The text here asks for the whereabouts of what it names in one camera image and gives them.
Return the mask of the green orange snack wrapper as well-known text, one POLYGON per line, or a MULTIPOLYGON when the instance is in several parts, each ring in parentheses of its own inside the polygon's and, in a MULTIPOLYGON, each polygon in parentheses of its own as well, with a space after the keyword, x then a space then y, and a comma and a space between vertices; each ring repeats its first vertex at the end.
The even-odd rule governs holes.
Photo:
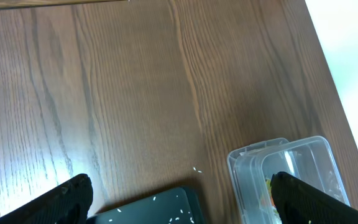
POLYGON ((265 184, 266 184, 266 188, 267 188, 267 196, 261 196, 260 197, 260 207, 263 209, 267 209, 270 208, 273 213, 276 213, 276 207, 275 204, 273 202, 273 198, 272 198, 272 187, 271 187, 271 179, 269 179, 268 177, 265 177, 265 184))

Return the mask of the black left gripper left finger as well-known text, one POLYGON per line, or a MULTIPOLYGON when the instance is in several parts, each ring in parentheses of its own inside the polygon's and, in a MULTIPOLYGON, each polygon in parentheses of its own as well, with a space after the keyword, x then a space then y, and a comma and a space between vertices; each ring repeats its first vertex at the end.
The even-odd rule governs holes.
POLYGON ((0 224, 84 224, 92 203, 91 179, 78 174, 0 217, 0 224))

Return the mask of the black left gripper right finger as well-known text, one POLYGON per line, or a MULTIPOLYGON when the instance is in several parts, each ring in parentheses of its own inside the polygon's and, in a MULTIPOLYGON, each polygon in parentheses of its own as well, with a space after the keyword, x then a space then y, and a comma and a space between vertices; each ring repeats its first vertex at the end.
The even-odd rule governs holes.
POLYGON ((358 210, 286 172, 274 174, 270 186, 284 224, 358 224, 358 210))

